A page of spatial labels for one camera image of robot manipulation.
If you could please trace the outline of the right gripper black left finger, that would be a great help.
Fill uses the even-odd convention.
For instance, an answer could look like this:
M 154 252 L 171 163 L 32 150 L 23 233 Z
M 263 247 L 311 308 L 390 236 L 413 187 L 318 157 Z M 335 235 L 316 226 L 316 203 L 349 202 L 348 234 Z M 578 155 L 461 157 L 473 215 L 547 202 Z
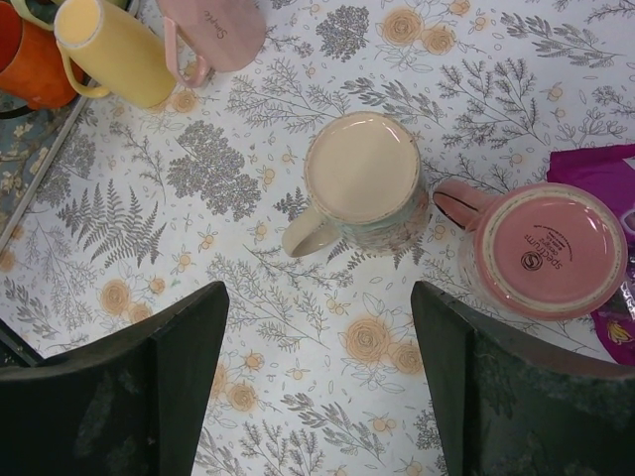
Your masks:
M 3 326 L 2 473 L 190 474 L 228 308 L 211 283 L 50 358 Z

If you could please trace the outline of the pink floral mug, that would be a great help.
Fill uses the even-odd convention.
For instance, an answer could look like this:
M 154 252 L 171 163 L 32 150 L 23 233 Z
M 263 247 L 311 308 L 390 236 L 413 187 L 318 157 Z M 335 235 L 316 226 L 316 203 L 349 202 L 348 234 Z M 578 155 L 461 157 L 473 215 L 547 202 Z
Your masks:
M 580 188 L 539 183 L 494 195 L 447 179 L 433 201 L 465 233 L 457 252 L 462 281 L 493 306 L 568 320 L 600 308 L 625 280 L 622 227 Z

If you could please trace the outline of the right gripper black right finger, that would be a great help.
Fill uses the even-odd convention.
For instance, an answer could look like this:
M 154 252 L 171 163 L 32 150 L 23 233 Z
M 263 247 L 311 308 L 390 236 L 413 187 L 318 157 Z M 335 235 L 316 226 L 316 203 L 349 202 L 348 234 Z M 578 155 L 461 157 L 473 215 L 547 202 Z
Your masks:
M 449 474 L 633 474 L 632 367 L 548 343 L 427 282 L 411 306 Z

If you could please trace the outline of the orange mug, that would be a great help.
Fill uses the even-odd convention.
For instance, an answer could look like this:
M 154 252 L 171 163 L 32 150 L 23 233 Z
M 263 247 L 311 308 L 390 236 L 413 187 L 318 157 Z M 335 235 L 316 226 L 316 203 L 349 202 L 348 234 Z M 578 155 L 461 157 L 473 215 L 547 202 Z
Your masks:
M 24 20 L 6 1 L 1 2 L 1 91 L 24 100 L 30 110 L 61 108 L 77 96 L 54 35 Z

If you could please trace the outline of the cream floral mug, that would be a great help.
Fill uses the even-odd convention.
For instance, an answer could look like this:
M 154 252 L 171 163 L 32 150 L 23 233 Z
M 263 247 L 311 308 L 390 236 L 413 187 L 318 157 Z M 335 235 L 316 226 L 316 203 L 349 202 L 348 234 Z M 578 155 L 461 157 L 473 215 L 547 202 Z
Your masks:
M 304 162 L 309 207 L 282 237 L 292 258 L 342 239 L 371 255 L 413 245 L 431 219 L 416 140 L 384 114 L 360 111 L 326 124 Z

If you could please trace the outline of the light green faceted mug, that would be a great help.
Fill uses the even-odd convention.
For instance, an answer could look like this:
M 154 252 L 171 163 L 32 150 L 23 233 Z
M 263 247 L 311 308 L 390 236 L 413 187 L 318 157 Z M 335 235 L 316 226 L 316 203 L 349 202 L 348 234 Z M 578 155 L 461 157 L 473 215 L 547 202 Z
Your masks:
M 18 15 L 37 27 L 52 31 L 58 6 L 50 0 L 10 0 Z

